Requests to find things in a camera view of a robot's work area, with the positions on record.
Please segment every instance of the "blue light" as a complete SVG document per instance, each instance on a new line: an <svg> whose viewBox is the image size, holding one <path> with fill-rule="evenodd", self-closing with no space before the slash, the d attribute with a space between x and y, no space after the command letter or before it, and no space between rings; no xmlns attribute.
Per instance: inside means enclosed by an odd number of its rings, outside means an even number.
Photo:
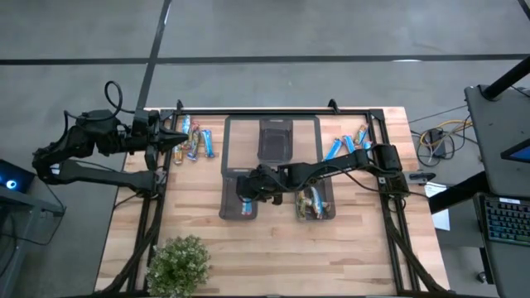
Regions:
<svg viewBox="0 0 530 298"><path fill-rule="evenodd" d="M8 189L12 190L12 189L14 189L15 187L17 187L17 182L14 181L14 180L9 180L9 181L6 183L6 186L8 187Z"/></svg>

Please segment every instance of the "monitor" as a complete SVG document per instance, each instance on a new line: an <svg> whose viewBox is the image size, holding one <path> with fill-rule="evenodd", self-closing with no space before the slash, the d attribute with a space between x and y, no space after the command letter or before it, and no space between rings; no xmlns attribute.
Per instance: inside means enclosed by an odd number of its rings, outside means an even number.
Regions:
<svg viewBox="0 0 530 298"><path fill-rule="evenodd" d="M530 163L530 139L509 148L507 151L502 152L500 156L505 160Z"/></svg>

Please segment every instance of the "computer keyboard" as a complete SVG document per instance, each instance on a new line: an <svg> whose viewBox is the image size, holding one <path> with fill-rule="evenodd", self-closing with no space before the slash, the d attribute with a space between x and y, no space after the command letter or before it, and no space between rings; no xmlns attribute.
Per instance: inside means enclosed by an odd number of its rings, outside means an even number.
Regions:
<svg viewBox="0 0 530 298"><path fill-rule="evenodd" d="M486 198L489 240L530 246L530 204L524 201Z"/></svg>

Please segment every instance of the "wire bundle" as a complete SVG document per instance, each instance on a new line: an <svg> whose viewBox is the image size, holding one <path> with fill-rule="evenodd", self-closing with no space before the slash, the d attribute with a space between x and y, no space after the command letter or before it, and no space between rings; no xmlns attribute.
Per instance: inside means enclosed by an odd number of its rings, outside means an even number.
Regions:
<svg viewBox="0 0 530 298"><path fill-rule="evenodd" d="M465 120L445 121L443 123L438 124L434 128L427 129L425 132L422 133L411 131L413 135L420 138L418 147L416 149L416 156L420 163L428 167L437 166L441 162L441 160L452 159L455 156L455 152L459 151L464 147L466 140L476 144L477 142L475 140L465 136L465 129L473 126L473 123L469 121L469 118L470 116L468 116ZM450 131L445 131L443 127L450 124L456 124L456 126L453 127L453 129L451 129ZM429 142L426 136L427 134L433 131L441 133L443 137L435 142ZM461 137L463 139L462 144L458 148L455 148L455 140L453 139L453 136ZM449 156L434 156L435 152L446 142L446 140L450 141L450 147L452 148L446 153L446 155ZM420 154L420 150L422 147L425 147L429 150L429 155ZM422 157L428 157L429 159L428 161L424 161Z"/></svg>

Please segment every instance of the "black metal frame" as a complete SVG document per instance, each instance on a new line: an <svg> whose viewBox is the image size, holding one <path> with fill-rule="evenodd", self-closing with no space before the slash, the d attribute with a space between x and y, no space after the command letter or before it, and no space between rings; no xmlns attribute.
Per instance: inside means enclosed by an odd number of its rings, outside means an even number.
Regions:
<svg viewBox="0 0 530 298"><path fill-rule="evenodd" d="M367 124L369 125L369 137L373 143L389 143L388 132L386 128L386 122L384 119L384 113L382 109L339 109L334 100L330 101L328 108L183 108L181 101L177 103L177 109L163 109L161 110L161 124L163 124L168 118L171 118L170 129L176 129L177 118L182 114L189 115L359 115L364 116ZM374 122L377 121L381 130L382 139L378 140L375 136ZM171 155L166 154L164 156L164 163L162 169L168 173L171 165ZM149 265L153 257L153 246L158 242L158 235L161 227L161 214L164 207L165 193L166 193L166 181L161 181L159 187L162 192L161 195L156 198L157 204L155 207L155 214L149 229L147 229L147 217L149 215L149 209L151 208L151 201L145 199L142 205L142 211L140 214L140 220L137 229L137 239L134 246L134 253L131 258L127 261L122 271L116 276L111 286L107 287L103 291L95 292L91 297L122 297L122 296L148 296L147 292L147 281L144 280L143 288L137 290L137 274L140 266L140 259L145 253L147 247L149 251L147 254L147 265ZM385 191L388 187L386 180L378 179L378 188L381 191ZM390 217L390 208L388 207L389 198L387 195L380 195L383 221L385 227L388 227L389 223L385 218ZM399 230L401 232L403 241L411 248L411 241L407 229L407 221L405 213L401 204L396 204L397 219ZM411 290L406 290L403 285L402 273L399 264L398 250L396 248L395 241L388 235L388 250L390 252L390 261L393 269L393 277L396 288L397 296L421 296L421 297L472 297L472 296L459 296L451 293L432 293L422 292L419 286L418 276L415 273L412 264L406 260L407 269L411 281ZM120 292L124 282L128 280L128 284L125 292Z"/></svg>

